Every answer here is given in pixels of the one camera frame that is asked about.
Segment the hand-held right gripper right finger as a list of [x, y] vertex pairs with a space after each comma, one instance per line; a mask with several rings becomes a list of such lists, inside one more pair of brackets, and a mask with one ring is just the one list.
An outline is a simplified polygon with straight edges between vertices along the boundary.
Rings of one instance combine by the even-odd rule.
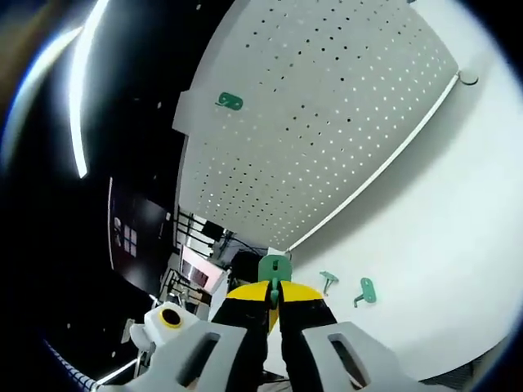
[[322, 295], [299, 283], [279, 284], [282, 357], [294, 391], [420, 391], [394, 353], [354, 323], [339, 323]]

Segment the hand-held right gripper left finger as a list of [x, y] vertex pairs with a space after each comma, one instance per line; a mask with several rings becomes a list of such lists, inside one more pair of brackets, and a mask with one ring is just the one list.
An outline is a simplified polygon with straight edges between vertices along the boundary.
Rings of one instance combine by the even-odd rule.
[[124, 385], [99, 391], [255, 391], [266, 360], [270, 283], [236, 288], [215, 317], [156, 348], [150, 365]]

